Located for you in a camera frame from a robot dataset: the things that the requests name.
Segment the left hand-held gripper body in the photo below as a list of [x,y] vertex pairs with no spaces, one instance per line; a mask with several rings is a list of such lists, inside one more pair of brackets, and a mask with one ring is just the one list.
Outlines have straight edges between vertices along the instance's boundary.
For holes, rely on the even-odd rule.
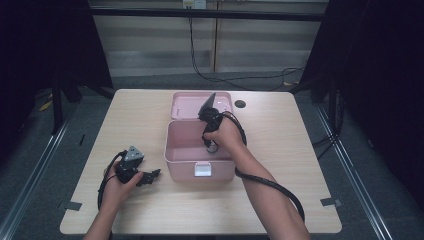
[[135,146],[130,146],[129,149],[123,151],[120,156],[121,160],[115,169],[115,173],[119,181],[126,184],[138,172],[138,167],[144,160],[144,153]]

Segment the pink storage box white handle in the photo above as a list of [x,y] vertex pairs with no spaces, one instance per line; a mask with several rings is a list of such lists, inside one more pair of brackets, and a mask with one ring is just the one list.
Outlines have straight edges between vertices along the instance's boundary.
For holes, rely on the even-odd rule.
[[[202,140],[206,122],[198,119],[198,112],[213,92],[177,92],[173,95],[164,158],[177,182],[231,181],[234,162],[229,153],[220,148],[208,153]],[[216,92],[213,107],[220,113],[232,111],[231,95]]]

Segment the black metal stand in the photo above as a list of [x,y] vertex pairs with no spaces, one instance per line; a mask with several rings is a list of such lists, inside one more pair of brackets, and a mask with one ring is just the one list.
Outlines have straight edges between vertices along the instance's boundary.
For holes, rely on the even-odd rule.
[[61,85],[58,75],[54,76],[52,87],[54,126],[52,134],[57,134],[63,124]]
[[339,111],[337,80],[334,77],[331,78],[330,82],[328,118],[332,134],[338,135],[340,133],[342,120]]

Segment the white wall socket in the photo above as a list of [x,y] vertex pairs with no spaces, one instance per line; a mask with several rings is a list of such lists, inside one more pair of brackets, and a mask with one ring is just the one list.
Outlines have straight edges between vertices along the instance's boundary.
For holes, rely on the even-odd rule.
[[206,0],[182,0],[182,5],[184,9],[207,9]]

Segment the aluminium floor rail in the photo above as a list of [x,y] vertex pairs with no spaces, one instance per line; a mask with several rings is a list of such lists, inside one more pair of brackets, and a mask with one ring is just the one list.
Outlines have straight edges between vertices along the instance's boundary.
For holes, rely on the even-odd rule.
[[352,188],[379,240],[394,240],[390,230],[385,223],[380,211],[367,191],[358,171],[355,168],[343,142],[336,136],[330,127],[329,116],[323,106],[316,107],[317,115],[324,127],[330,146],[334,149],[344,171],[352,185]]
[[0,240],[14,236],[74,112],[69,110],[57,129],[52,112],[35,112],[27,120],[0,167]]

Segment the black curtain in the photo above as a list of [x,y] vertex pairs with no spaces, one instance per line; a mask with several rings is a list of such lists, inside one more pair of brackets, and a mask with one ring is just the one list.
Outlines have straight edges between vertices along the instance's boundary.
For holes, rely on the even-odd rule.
[[113,86],[88,0],[0,0],[0,164],[15,148],[35,95]]
[[424,0],[329,0],[301,82],[337,87],[424,210]]

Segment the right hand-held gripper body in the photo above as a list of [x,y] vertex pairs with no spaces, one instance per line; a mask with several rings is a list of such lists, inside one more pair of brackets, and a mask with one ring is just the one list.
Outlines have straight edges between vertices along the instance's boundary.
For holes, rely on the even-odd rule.
[[219,129],[222,114],[213,107],[216,93],[212,93],[198,112],[198,119],[207,123],[205,132],[214,132]]

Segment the person's left hand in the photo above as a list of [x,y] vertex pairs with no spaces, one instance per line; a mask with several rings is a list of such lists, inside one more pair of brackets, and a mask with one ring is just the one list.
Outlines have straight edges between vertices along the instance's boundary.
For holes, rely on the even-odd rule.
[[107,183],[105,185],[100,207],[101,212],[117,212],[143,176],[142,172],[138,172],[127,183],[121,183],[115,173],[115,169],[118,165],[119,163],[115,162],[107,175]]

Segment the person's right hand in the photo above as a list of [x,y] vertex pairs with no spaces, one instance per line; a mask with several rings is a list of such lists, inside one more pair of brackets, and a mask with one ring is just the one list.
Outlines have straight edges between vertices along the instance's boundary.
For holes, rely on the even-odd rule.
[[223,118],[218,130],[205,133],[204,137],[227,150],[234,160],[240,160],[247,153],[237,126],[228,118]]

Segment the black horizontal bar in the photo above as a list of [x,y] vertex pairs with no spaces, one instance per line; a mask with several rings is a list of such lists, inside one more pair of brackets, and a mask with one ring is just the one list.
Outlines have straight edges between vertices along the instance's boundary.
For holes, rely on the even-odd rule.
[[109,8],[92,7],[93,15],[102,16],[137,16],[137,17],[181,17],[181,18],[214,18],[214,19],[249,19],[321,22],[324,14],[318,13],[284,13],[230,10],[187,10],[187,9],[145,9],[145,8]]

